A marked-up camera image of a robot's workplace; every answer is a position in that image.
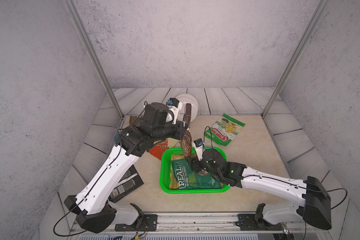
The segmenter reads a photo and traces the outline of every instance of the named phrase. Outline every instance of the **textured wall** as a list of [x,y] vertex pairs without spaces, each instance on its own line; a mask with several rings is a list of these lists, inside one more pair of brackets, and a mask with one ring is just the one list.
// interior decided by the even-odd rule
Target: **textured wall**
[[62,1],[0,1],[0,239],[32,238],[104,96]]
[[360,0],[330,3],[281,96],[360,210]]
[[113,88],[274,86],[318,0],[74,0]]

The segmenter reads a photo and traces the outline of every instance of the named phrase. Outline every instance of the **wooden plank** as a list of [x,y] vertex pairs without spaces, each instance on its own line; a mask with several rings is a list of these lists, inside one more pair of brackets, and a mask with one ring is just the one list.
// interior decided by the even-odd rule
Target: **wooden plank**
[[289,169],[295,179],[307,179],[307,176],[322,180],[329,168],[316,148],[288,162]]
[[[76,195],[79,192],[81,192],[81,190],[83,190],[86,185],[87,185],[86,181],[81,177],[81,175],[77,172],[77,170],[73,166],[71,166],[71,168],[68,171],[68,174],[66,175],[59,189],[59,195],[63,203],[63,209],[65,213],[69,212],[69,210],[64,205],[64,200],[69,195]],[[68,213],[67,220],[70,228],[72,228],[76,216],[77,215],[72,212]]]
[[86,144],[82,144],[72,165],[75,166],[87,182],[90,182],[106,161],[106,158],[107,155],[103,152]]
[[91,125],[84,142],[103,152],[108,152],[116,133],[115,127]]
[[263,112],[250,97],[239,88],[223,88],[224,93],[240,114],[260,114]]
[[182,93],[187,93],[187,89],[186,88],[171,88],[169,90],[168,94],[165,96],[162,103],[167,104],[167,101],[169,98],[175,98],[177,95],[182,94]]
[[130,112],[128,112],[128,115],[138,116],[144,109],[145,101],[147,101],[147,103],[161,103],[167,95],[169,89],[170,88],[154,88]]
[[[330,171],[328,175],[324,178],[322,185],[326,190],[332,190],[336,188],[341,188],[342,185],[336,179],[336,177]],[[337,205],[345,195],[344,190],[338,190],[328,193],[331,196],[331,207]],[[346,217],[346,211],[348,207],[349,197],[345,199],[345,201],[340,204],[335,209],[331,210],[331,218],[332,218],[332,228],[329,231],[333,239],[339,239],[341,228],[343,227],[344,219]]]
[[[117,101],[125,97],[127,94],[135,90],[135,88],[119,88],[119,89],[112,89],[113,94],[115,95],[115,98]],[[113,105],[109,99],[108,94],[104,97],[103,103],[100,106],[100,109],[102,108],[113,108]]]
[[267,114],[265,120],[273,135],[302,129],[292,114]]
[[[48,210],[44,214],[43,220],[39,225],[39,236],[42,240],[66,240],[67,237],[59,237],[53,233],[53,226],[55,223],[64,216],[64,210],[59,199],[58,194],[56,193],[52,199],[51,204],[48,207]],[[56,226],[56,232],[61,235],[68,235],[70,229],[68,228],[67,219],[63,218],[59,224]]]
[[109,126],[109,127],[118,127],[120,121],[121,121],[121,117],[117,114],[115,108],[104,108],[104,109],[99,109],[92,124]]
[[346,219],[340,235],[340,240],[349,239],[360,239],[360,212],[352,201],[349,201]]
[[290,161],[314,146],[303,130],[282,133],[274,136],[281,155],[285,161]]
[[137,88],[120,101],[118,104],[123,114],[129,113],[153,88]]
[[274,101],[268,113],[290,114],[291,111],[283,101]]
[[205,93],[211,114],[237,114],[221,88],[206,88]]
[[265,108],[269,99],[271,98],[271,94],[273,93],[273,89],[270,87],[248,87],[240,89],[262,109]]
[[187,93],[194,96],[199,103],[197,114],[210,114],[204,88],[188,88]]

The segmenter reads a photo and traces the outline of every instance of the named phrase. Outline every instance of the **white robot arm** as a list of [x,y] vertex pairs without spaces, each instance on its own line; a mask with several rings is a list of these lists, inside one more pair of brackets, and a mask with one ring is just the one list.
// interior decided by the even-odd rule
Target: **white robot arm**
[[[77,195],[68,196],[64,204],[77,214],[81,228],[99,233],[110,224],[141,224],[142,211],[134,204],[122,206],[108,202],[108,197],[125,172],[143,153],[157,141],[168,137],[181,140],[189,126],[190,104],[186,106],[183,121],[177,120],[183,104],[170,98],[167,105],[151,103],[145,106],[140,125],[122,130],[115,146],[103,166],[89,184]],[[256,212],[268,224],[298,221],[321,228],[331,228],[331,199],[320,182],[308,177],[307,180],[287,179],[254,170],[244,164],[227,162],[215,149],[203,149],[203,142],[192,143],[197,158],[188,159],[196,172],[206,170],[221,183],[230,186],[258,189],[289,200],[286,204],[259,204]]]

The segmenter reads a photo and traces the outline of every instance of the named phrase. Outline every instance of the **white paper plate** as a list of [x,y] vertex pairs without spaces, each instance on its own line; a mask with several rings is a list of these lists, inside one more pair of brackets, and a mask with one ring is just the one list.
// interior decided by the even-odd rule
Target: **white paper plate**
[[183,120],[184,117],[184,110],[185,110],[185,104],[190,103],[192,104],[192,110],[191,110],[191,122],[196,118],[197,111],[199,110],[199,103],[196,100],[194,96],[188,93],[182,93],[176,96],[176,98],[183,103],[183,108],[179,111],[177,115],[177,119],[179,121]]

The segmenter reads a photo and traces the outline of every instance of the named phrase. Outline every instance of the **black cable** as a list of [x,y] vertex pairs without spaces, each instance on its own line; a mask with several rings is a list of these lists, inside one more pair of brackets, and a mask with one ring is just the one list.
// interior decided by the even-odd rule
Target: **black cable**
[[304,222],[304,223],[305,223],[305,231],[304,231],[304,237],[302,238],[302,240],[305,239],[305,235],[307,234],[307,223],[306,222]]
[[137,231],[136,235],[133,238],[131,238],[130,240],[134,240],[138,233],[139,233],[139,231]]
[[[119,157],[119,155],[120,155],[120,153],[121,153],[121,149],[122,149],[122,145],[121,145],[121,138],[120,138],[120,150],[119,150],[119,153],[117,154],[117,156],[115,157],[115,159],[114,159],[109,165],[111,165],[111,164]],[[96,185],[96,183],[99,181],[99,179],[101,178],[101,176],[105,173],[105,171],[106,171],[107,169],[108,169],[107,167],[104,169],[104,171],[101,173],[101,175],[99,176],[99,178],[98,178],[98,179],[96,180],[96,182],[92,185],[91,189],[90,189],[90,190],[87,192],[87,194],[84,196],[84,199],[89,195],[89,193],[91,192],[91,190],[94,188],[94,186]],[[86,232],[86,231],[87,231],[87,230],[85,230],[85,231],[83,231],[83,232],[75,233],[75,234],[70,234],[70,235],[60,235],[60,234],[56,233],[56,231],[55,231],[55,228],[56,228],[57,224],[58,224],[66,215],[68,215],[68,213],[72,212],[73,209],[75,209],[79,204],[81,204],[82,201],[84,201],[84,199],[82,199],[78,204],[76,204],[75,207],[73,207],[69,212],[67,212],[64,216],[62,216],[62,218],[60,218],[60,219],[56,222],[56,224],[55,224],[54,227],[53,227],[53,233],[54,233],[55,235],[60,236],[60,237],[70,237],[70,236],[78,235],[78,234],[80,234],[80,233],[83,233],[83,232]]]
[[156,142],[156,143],[155,143],[155,144],[154,144],[151,148],[149,148],[149,149],[148,149],[148,152],[149,152],[149,151],[151,151],[151,149],[152,149],[152,148],[154,148],[154,146],[156,146],[156,145],[158,145],[158,144],[160,144],[160,143],[164,142],[165,140],[167,140],[167,138],[166,138],[166,139],[164,139],[164,140],[161,140],[160,142]]
[[131,124],[131,126],[133,125],[133,124],[135,124],[135,122],[139,119],[139,117],[141,116],[141,114],[143,114],[143,112],[145,111],[145,108],[141,111],[141,113],[137,116],[137,118],[135,119],[135,121]]
[[243,177],[243,179],[246,178],[246,177],[251,177],[251,176],[255,176],[255,177],[259,177],[259,178],[265,177],[265,178],[277,180],[277,181],[280,181],[280,182],[289,184],[289,185],[291,185],[291,186],[299,187],[299,188],[306,189],[306,190],[309,190],[309,191],[312,191],[312,192],[333,192],[333,191],[337,191],[337,190],[341,190],[341,189],[342,189],[342,190],[345,190],[345,191],[346,191],[346,195],[344,196],[343,200],[341,200],[341,202],[340,202],[339,204],[337,204],[336,206],[334,206],[333,208],[331,208],[331,210],[334,209],[335,207],[339,206],[340,204],[342,204],[342,203],[344,202],[344,200],[347,198],[347,195],[348,195],[348,191],[347,191],[345,188],[336,188],[336,189],[332,189],[332,190],[328,190],[328,191],[316,191],[316,190],[307,189],[307,188],[305,188],[305,187],[300,187],[300,186],[298,186],[298,185],[292,184],[292,183],[290,183],[290,182],[285,182],[285,181],[280,180],[280,179],[277,179],[277,178],[267,177],[267,176],[247,175],[247,176]]
[[[203,139],[203,152],[204,152],[204,146],[205,146],[205,131],[206,131],[206,128],[209,128],[209,133],[211,135],[211,148],[213,149],[213,144],[212,144],[212,132],[211,132],[211,127],[210,126],[206,126],[205,129],[204,129],[204,139]],[[212,150],[212,157],[213,157],[213,161],[215,162],[215,153],[213,152]],[[216,172],[216,164],[213,165],[213,168]],[[211,177],[217,181],[217,182],[220,182],[219,180],[217,180],[214,176],[211,175]]]
[[70,234],[70,235],[60,235],[60,234],[56,233],[56,231],[55,231],[55,228],[56,228],[57,224],[58,224],[63,218],[65,218],[65,216],[68,215],[68,213],[72,212],[73,209],[75,209],[79,204],[81,204],[82,201],[84,201],[84,199],[81,200],[78,204],[76,204],[76,206],[75,206],[74,208],[72,208],[69,212],[67,212],[64,216],[62,216],[62,217],[56,222],[56,224],[53,226],[53,233],[54,233],[55,235],[58,235],[59,237],[70,237],[70,236],[78,235],[78,234],[81,234],[81,233],[87,231],[87,230],[85,230],[85,231],[82,231],[82,232],[79,232],[79,233],[75,233],[75,234]]
[[146,223],[144,223],[144,224],[145,224],[145,226],[147,227],[147,232],[145,233],[145,236],[144,236],[144,237],[146,237],[147,234],[148,234],[148,225],[147,225]]

